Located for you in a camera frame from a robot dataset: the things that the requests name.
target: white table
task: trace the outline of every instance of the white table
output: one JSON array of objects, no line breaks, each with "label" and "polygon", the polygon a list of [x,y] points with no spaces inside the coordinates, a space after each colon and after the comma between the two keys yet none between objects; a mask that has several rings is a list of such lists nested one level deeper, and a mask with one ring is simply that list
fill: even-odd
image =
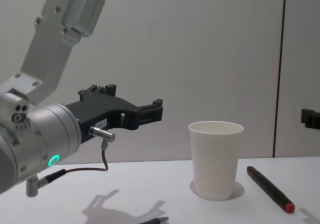
[{"label": "white table", "polygon": [[[294,214],[285,213],[261,190],[247,175],[248,165],[295,203]],[[83,166],[102,164],[55,166],[41,177]],[[191,161],[112,163],[108,172],[67,174],[35,198],[26,197],[22,183],[0,195],[0,223],[137,224],[156,216],[169,216],[169,224],[306,223],[308,216],[299,208],[320,217],[320,157],[241,159],[236,180],[245,192],[220,202],[196,196],[190,190],[192,174]],[[309,218],[307,223],[318,222]]]}]

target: marker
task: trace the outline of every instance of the marker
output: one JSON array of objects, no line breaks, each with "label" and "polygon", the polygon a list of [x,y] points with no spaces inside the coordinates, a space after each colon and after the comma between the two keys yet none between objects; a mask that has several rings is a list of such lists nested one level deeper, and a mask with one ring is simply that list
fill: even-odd
[{"label": "marker", "polygon": [[257,171],[254,167],[246,168],[248,175],[277,203],[286,213],[293,213],[295,204],[290,201],[286,195],[271,183],[264,175]]},{"label": "marker", "polygon": [[159,217],[140,224],[164,224],[167,220],[169,217]]}]

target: white wall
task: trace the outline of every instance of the white wall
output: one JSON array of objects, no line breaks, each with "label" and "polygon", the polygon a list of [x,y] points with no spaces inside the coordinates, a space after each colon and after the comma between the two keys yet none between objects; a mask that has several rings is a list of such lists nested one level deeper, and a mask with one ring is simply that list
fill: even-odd
[{"label": "white wall", "polygon": [[[44,1],[0,0],[2,81],[20,68]],[[187,125],[199,120],[240,123],[241,156],[271,156],[282,3],[107,0],[93,36],[74,48],[43,104],[67,104],[80,89],[110,83],[137,105],[162,98],[162,122],[114,130],[109,161],[189,159]],[[99,146],[83,144],[65,163],[100,162]]]},{"label": "white wall", "polygon": [[320,131],[306,129],[301,109],[320,111],[320,0],[286,0],[275,155],[320,155]]}]

